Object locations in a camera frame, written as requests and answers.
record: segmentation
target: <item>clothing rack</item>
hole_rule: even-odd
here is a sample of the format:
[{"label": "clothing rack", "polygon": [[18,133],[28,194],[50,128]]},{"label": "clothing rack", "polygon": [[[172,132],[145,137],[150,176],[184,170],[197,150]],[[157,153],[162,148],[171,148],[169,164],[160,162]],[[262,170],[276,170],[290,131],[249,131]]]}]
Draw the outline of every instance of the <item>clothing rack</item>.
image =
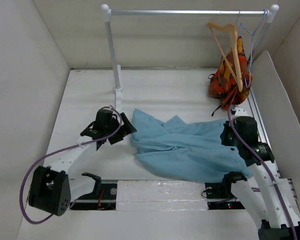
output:
[{"label": "clothing rack", "polygon": [[264,11],[219,11],[219,10],[113,10],[107,4],[101,6],[103,12],[103,20],[107,33],[109,44],[112,69],[114,74],[114,88],[115,92],[115,108],[121,112],[121,99],[122,99],[122,81],[121,81],[121,66],[117,64],[113,36],[111,32],[110,19],[112,16],[255,16],[265,18],[265,23],[259,33],[256,43],[253,47],[252,54],[257,53],[270,24],[273,22],[279,6],[274,4],[269,10]]}]

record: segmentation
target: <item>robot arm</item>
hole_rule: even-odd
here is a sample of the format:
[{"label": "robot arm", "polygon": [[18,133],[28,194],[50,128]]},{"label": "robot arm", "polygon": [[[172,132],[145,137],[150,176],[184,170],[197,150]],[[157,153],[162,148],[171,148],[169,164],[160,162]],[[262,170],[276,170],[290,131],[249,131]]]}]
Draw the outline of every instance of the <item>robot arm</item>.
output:
[{"label": "robot arm", "polygon": [[61,216],[70,202],[77,198],[86,194],[99,197],[102,192],[101,178],[88,172],[78,172],[78,169],[107,139],[113,145],[137,131],[124,113],[120,114],[120,118],[123,125],[119,124],[117,115],[111,110],[100,109],[95,121],[80,134],[76,142],[79,147],[67,150],[61,158],[47,167],[37,167],[31,182],[29,205]]},{"label": "robot arm", "polygon": [[238,139],[230,126],[230,122],[227,121],[220,136],[221,143],[225,146],[236,146],[238,148],[239,155],[253,173],[263,201],[253,192],[250,184],[241,172],[226,174],[222,180],[222,189],[227,193],[232,193],[240,200],[258,228],[260,240],[300,240],[300,218],[292,209],[288,198],[283,194],[285,192],[284,185],[288,183],[288,180],[278,177],[275,158],[271,148],[266,143],[259,142],[258,126],[255,119],[249,116],[237,116],[236,114],[233,121],[235,130],[264,161],[273,177],[272,175],[270,176],[260,160]]}]

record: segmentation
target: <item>clothes hanger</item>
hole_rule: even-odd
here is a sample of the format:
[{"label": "clothes hanger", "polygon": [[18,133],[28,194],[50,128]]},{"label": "clothes hanger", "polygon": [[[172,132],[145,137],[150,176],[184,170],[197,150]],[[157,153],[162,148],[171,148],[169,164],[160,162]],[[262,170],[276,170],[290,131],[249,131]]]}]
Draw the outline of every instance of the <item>clothes hanger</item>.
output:
[{"label": "clothes hanger", "polygon": [[[207,26],[210,28],[212,35],[213,35],[214,39],[216,40],[216,43],[221,51],[222,57],[225,61],[225,64],[229,68],[232,76],[234,77],[236,84],[238,85],[239,92],[241,92],[243,89],[243,82],[242,82],[241,68],[240,68],[240,62],[239,62],[239,57],[238,57],[238,48],[237,48],[237,40],[238,40],[237,27],[234,24],[228,24],[226,26],[219,26],[213,22],[209,22],[207,24]],[[231,48],[232,48],[232,54],[233,54],[234,67],[235,67],[236,74],[233,72],[232,67],[231,67],[229,61],[227,60],[227,57],[226,57],[223,49],[221,48],[221,45],[220,45],[213,29],[228,33],[230,35]]]},{"label": "clothes hanger", "polygon": [[[247,61],[247,64],[248,64],[248,71],[249,71],[249,84],[247,84],[247,79],[244,79],[245,81],[245,85],[247,88],[250,88],[251,86],[251,66],[252,66],[252,63],[253,63],[253,49],[254,49],[254,38],[255,38],[255,35],[256,35],[256,32],[257,30],[259,29],[259,27],[261,26],[262,22],[265,20],[265,17],[266,17],[266,13],[267,13],[267,10],[265,9],[264,10],[264,13],[263,13],[263,18],[261,19],[261,21],[259,22],[258,26],[255,28],[255,30],[253,32],[249,31],[248,28],[245,26],[245,24],[243,22],[240,23],[240,26],[239,26],[239,35],[241,36],[241,30],[242,28],[245,29],[250,35],[251,35],[251,50],[250,50],[250,57]],[[235,25],[238,21],[240,17],[240,11],[239,11],[239,15],[238,15],[238,18],[237,20],[235,21]]]}]

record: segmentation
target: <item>metal rod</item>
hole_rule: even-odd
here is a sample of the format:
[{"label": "metal rod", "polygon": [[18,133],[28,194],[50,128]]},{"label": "metal rod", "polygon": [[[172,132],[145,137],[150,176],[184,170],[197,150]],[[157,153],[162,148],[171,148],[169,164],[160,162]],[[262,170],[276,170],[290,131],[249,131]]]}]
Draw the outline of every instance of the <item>metal rod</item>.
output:
[{"label": "metal rod", "polygon": [[215,11],[215,10],[111,10],[111,16],[146,15],[188,15],[188,16],[256,16],[262,17],[265,11]]},{"label": "metal rod", "polygon": [[115,82],[115,87],[114,88],[119,90],[122,87],[121,87],[120,81],[119,81],[119,72],[118,72],[114,42],[113,42],[113,39],[112,39],[110,22],[105,21],[104,24],[105,24],[105,29],[106,29],[106,35],[107,35],[107,38],[108,38],[108,43],[109,43],[110,57],[111,57],[111,62],[112,62],[113,74],[114,74],[114,82]]}]

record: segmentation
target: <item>white pole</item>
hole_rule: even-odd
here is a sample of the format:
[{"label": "white pole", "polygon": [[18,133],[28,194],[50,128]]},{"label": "white pole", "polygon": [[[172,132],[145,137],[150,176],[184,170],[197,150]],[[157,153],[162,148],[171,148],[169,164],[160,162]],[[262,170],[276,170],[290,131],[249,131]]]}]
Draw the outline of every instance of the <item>white pole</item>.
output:
[{"label": "white pole", "polygon": [[115,54],[115,47],[114,47],[114,42],[113,42],[111,27],[110,27],[111,9],[109,9],[109,6],[107,4],[103,4],[101,6],[101,9],[103,12],[103,20],[104,20],[105,29],[106,29],[106,35],[108,38],[110,57],[111,57],[111,62],[112,62],[113,74],[114,74],[114,82],[115,82],[114,91],[122,91],[123,87],[120,85],[120,78],[119,78],[119,71],[118,71],[117,59],[116,59],[116,54]]}]

